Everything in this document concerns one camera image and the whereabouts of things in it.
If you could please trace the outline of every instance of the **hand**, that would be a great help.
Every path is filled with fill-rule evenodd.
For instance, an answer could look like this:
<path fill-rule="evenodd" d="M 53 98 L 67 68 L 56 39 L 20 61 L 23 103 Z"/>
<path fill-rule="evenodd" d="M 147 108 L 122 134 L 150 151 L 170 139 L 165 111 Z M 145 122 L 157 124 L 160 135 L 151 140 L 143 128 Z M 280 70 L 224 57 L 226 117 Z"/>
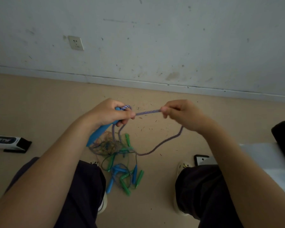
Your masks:
<path fill-rule="evenodd" d="M 186 129 L 201 133 L 210 121 L 203 112 L 189 100 L 168 101 L 160 108 L 163 117 L 171 119 L 183 125 Z"/>
<path fill-rule="evenodd" d="M 116 107 L 123 106 L 125 106 L 124 103 L 108 98 L 85 113 L 82 117 L 86 118 L 92 123 L 92 126 L 97 128 L 116 120 L 120 120 L 116 123 L 116 126 L 121 126 L 122 124 L 126 124 L 130 118 L 134 119 L 136 115 L 130 108 L 126 108 L 125 111 L 115 110 Z"/>

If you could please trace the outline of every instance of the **person's right arm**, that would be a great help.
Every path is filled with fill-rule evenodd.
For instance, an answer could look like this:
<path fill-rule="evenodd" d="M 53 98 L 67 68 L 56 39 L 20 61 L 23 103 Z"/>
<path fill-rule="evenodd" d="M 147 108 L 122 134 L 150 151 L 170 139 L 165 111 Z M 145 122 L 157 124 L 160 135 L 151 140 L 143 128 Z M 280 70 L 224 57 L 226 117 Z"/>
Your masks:
<path fill-rule="evenodd" d="M 169 101 L 161 108 L 207 141 L 227 183 L 243 226 L 285 228 L 285 193 L 226 131 L 188 100 Z"/>

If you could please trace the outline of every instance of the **dark pants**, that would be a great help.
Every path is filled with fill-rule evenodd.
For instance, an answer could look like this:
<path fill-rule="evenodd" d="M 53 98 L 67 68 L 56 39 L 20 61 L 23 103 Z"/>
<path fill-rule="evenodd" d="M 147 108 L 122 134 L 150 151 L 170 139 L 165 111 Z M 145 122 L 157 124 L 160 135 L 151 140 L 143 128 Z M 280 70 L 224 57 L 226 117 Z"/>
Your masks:
<path fill-rule="evenodd" d="M 38 160 L 33 158 L 15 175 L 7 191 Z M 105 178 L 97 165 L 79 161 L 55 227 L 96 227 Z M 200 220 L 199 227 L 243 227 L 217 165 L 185 168 L 175 183 L 178 207 Z"/>

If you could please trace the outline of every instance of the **white baseboard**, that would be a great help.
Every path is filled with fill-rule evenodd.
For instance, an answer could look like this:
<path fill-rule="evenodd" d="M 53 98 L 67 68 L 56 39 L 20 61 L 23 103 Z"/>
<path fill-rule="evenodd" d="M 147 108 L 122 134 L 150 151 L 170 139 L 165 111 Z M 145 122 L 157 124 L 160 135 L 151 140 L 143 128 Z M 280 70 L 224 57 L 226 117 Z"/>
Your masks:
<path fill-rule="evenodd" d="M 19 76 L 30 76 L 30 77 L 40 77 L 40 78 L 49 78 L 49 79 L 58 79 L 58 80 L 67 80 L 67 81 L 95 83 L 102 85 L 114 85 L 114 86 L 140 88 L 148 90 L 210 95 L 210 96 L 219 96 L 227 98 L 244 98 L 244 99 L 261 100 L 261 101 L 278 101 L 285 103 L 285 96 L 282 95 L 203 88 L 195 86 L 168 85 L 168 84 L 145 82 L 145 81 L 132 81 L 132 80 L 122 80 L 117 78 L 88 76 L 88 75 L 75 74 L 75 73 L 60 73 L 53 71 L 32 70 L 32 69 L 13 68 L 5 66 L 0 66 L 0 73 L 19 75 Z"/>

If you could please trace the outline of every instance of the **white wall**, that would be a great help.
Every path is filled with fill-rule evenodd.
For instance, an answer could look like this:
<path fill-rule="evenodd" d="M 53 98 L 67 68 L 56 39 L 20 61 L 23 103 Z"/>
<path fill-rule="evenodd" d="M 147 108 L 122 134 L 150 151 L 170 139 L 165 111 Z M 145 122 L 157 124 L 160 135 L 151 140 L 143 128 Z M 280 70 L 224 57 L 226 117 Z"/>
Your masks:
<path fill-rule="evenodd" d="M 0 73 L 285 102 L 285 0 L 0 0 Z"/>

